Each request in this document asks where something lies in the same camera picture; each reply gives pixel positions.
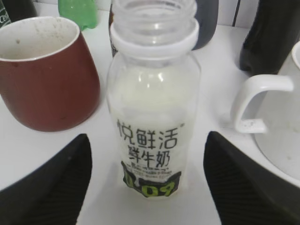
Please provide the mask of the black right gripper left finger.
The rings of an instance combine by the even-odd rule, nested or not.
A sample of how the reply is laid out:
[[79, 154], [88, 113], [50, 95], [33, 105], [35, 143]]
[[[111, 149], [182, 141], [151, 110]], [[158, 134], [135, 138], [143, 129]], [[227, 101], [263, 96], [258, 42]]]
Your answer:
[[88, 136], [79, 134], [42, 166], [0, 192], [2, 225], [75, 225], [92, 172]]

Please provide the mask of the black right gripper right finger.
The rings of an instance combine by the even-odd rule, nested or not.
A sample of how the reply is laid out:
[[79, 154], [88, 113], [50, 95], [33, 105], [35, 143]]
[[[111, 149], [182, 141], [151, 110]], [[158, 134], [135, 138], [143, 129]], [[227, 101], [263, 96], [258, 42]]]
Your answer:
[[203, 169], [223, 225], [298, 225], [300, 189], [256, 163], [217, 131]]

